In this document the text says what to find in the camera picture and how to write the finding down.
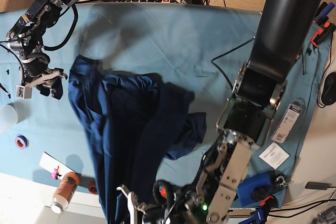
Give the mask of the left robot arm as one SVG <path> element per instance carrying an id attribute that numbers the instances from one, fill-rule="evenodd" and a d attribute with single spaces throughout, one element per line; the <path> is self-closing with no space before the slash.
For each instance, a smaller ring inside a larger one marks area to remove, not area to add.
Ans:
<path id="1" fill-rule="evenodd" d="M 193 182 L 173 191 L 158 180 L 155 206 L 128 196 L 127 223 L 226 223 L 237 188 L 247 175 L 260 136 L 267 138 L 321 0 L 265 0 L 248 61 L 241 67 L 222 115 L 215 143 Z"/>

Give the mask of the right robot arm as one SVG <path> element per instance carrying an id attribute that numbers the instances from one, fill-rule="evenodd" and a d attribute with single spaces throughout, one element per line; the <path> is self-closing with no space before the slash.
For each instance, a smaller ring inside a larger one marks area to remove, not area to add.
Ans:
<path id="1" fill-rule="evenodd" d="M 59 100 L 63 95 L 62 81 L 68 78 L 64 69 L 49 67 L 49 51 L 62 48 L 72 36 L 78 22 L 77 0 L 35 0 L 31 7 L 18 19 L 1 41 L 1 47 L 12 54 L 19 63 L 19 84 L 16 97 L 31 99 L 36 88 L 44 96 L 51 95 Z M 117 0 L 95 0 L 114 2 Z M 74 14 L 71 27 L 65 39 L 56 46 L 46 46 L 43 35 L 60 19 L 62 7 L 71 8 Z"/>

